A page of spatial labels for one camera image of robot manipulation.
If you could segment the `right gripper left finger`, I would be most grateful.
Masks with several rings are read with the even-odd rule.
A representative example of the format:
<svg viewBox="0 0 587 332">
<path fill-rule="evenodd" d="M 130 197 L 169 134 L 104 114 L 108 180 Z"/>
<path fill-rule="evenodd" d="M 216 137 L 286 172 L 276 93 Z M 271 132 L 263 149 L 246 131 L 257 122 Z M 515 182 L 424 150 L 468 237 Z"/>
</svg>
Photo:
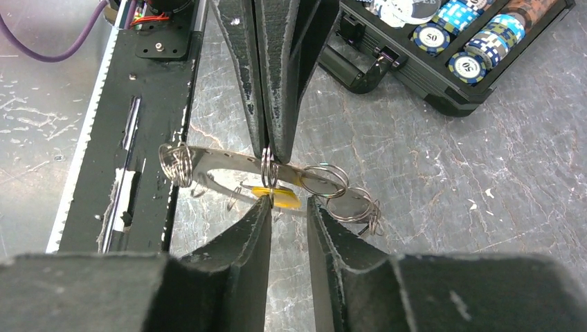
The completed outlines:
<svg viewBox="0 0 587 332">
<path fill-rule="evenodd" d="M 262 331 L 271 205 L 182 258 L 19 255 L 1 261 L 2 331 Z"/>
</svg>

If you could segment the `black poker chip case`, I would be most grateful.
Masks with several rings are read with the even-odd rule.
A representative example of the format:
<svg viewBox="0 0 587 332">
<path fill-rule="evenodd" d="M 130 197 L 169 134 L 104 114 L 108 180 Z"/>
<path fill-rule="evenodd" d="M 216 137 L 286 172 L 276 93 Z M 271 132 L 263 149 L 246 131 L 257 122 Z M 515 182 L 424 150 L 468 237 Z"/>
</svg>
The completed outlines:
<svg viewBox="0 0 587 332">
<path fill-rule="evenodd" d="M 355 94 L 392 73 L 440 113 L 465 117 L 574 1 L 343 1 L 335 33 L 373 62 L 327 47 L 320 66 Z"/>
</svg>

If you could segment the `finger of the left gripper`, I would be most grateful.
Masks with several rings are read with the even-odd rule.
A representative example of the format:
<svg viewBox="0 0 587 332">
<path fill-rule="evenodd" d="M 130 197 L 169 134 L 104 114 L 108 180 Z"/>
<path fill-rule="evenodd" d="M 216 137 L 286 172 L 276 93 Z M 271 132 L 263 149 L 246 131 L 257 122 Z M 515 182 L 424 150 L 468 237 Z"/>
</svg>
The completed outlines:
<svg viewBox="0 0 587 332">
<path fill-rule="evenodd" d="M 212 2 L 212 8 L 231 54 L 251 146 L 259 158 L 269 139 L 264 118 L 254 2 L 218 0 Z"/>
<path fill-rule="evenodd" d="M 339 1 L 256 1 L 261 146 L 291 160 L 300 105 L 340 17 Z"/>
</svg>

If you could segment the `large metal keyring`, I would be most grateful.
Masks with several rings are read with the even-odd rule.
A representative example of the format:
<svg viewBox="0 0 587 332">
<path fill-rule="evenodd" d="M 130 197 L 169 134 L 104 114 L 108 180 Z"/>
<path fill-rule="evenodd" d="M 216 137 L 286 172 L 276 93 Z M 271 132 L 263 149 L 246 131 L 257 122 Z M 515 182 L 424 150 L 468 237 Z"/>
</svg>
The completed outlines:
<svg viewBox="0 0 587 332">
<path fill-rule="evenodd" d="M 193 197 L 202 196 L 208 190 L 223 194 L 228 197 L 227 210 L 237 201 L 252 203 L 258 199 L 240 183 L 270 189 L 279 185 L 290 188 L 296 195 L 305 191 L 317 197 L 340 223 L 363 225 L 359 236 L 383 235 L 379 201 L 369 191 L 351 185 L 348 173 L 331 163 L 299 168 L 278 163 L 269 148 L 263 150 L 261 158 L 255 158 L 184 142 L 177 146 L 163 144 L 158 154 L 161 169 L 173 185 L 192 189 Z M 273 194 L 266 197 L 274 208 L 301 213 L 301 207 L 295 210 L 275 207 Z"/>
</svg>

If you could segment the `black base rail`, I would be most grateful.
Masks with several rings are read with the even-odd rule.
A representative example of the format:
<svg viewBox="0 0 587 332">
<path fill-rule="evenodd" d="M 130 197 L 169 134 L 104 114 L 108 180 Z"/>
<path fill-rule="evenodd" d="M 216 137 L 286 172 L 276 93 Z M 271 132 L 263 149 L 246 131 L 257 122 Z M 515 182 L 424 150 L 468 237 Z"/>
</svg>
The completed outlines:
<svg viewBox="0 0 587 332">
<path fill-rule="evenodd" d="M 167 21 L 128 26 L 121 3 L 46 246 L 56 252 L 166 252 L 178 189 L 159 154 L 186 141 L 205 1 Z"/>
</svg>

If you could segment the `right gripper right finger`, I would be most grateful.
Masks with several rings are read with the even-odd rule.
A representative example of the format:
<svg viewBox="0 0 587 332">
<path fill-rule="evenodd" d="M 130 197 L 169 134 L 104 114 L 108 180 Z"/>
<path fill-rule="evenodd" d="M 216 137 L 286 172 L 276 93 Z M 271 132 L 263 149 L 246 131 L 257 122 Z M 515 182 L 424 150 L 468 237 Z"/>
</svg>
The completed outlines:
<svg viewBox="0 0 587 332">
<path fill-rule="evenodd" d="M 544 255 L 389 255 L 316 197 L 307 241 L 317 331 L 586 330 L 586 296 Z"/>
</svg>

